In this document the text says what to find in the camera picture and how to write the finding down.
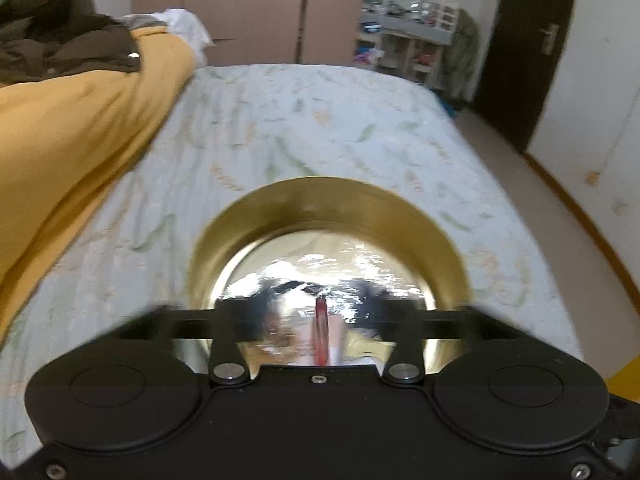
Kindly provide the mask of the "round decorated metal tin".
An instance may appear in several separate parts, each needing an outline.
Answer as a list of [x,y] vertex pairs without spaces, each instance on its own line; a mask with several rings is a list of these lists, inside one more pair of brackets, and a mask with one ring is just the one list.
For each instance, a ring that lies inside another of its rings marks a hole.
[[470,302],[462,258],[419,208],[364,182],[306,177],[250,192],[202,232],[188,274],[188,304],[253,297],[265,319],[241,351],[252,372],[311,365],[316,302],[328,310],[328,361],[383,367],[393,351],[378,326],[383,299],[422,311]]

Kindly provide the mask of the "yellow object on floor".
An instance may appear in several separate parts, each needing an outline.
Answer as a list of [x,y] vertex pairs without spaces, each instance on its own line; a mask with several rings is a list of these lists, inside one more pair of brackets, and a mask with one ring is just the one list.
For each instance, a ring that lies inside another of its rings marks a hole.
[[634,402],[640,401],[639,362],[629,362],[606,381],[610,393]]

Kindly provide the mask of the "yellow fleece blanket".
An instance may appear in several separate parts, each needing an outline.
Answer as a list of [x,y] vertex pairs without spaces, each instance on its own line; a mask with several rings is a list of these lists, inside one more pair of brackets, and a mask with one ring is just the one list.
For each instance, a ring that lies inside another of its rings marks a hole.
[[160,130],[196,58],[164,26],[132,34],[135,73],[1,89],[1,328]]

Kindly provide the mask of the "green hanging jacket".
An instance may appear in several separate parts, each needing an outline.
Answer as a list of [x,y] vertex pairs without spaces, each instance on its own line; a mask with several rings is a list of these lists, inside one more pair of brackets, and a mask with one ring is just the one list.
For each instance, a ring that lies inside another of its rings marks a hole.
[[480,30],[472,16],[459,10],[451,44],[442,56],[442,95],[449,103],[465,101],[465,92],[476,69]]

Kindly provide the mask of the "white desk shelf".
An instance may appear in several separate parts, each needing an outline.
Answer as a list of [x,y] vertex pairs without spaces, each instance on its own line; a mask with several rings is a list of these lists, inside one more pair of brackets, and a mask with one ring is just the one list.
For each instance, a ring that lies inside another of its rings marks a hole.
[[352,64],[438,90],[457,0],[362,0]]

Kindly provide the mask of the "white pillow cloth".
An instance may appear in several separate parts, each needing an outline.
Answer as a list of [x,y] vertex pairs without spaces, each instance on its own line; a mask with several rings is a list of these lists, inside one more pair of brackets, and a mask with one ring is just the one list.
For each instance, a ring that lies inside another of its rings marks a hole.
[[130,30],[165,26],[171,35],[181,38],[191,48],[198,68],[207,65],[205,51],[215,45],[202,21],[186,9],[167,9],[151,14],[128,14],[121,16],[117,21]]

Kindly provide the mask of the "pink wardrobe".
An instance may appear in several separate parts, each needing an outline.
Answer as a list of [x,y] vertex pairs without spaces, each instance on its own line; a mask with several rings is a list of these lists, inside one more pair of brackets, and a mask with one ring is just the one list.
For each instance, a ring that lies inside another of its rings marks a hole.
[[361,0],[132,0],[136,12],[183,8],[213,38],[217,66],[256,63],[348,65]]

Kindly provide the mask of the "dark brown puffer jacket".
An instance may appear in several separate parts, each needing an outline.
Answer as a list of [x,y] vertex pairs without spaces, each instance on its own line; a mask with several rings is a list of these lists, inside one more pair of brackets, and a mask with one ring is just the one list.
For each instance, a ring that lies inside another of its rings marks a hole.
[[99,14],[93,0],[1,1],[2,84],[92,70],[141,70],[141,54],[129,28]]

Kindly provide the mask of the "dark door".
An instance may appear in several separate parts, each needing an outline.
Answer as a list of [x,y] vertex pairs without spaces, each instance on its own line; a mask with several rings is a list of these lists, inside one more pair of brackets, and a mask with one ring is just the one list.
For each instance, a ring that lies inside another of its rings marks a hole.
[[472,109],[518,152],[532,140],[575,0],[499,0]]

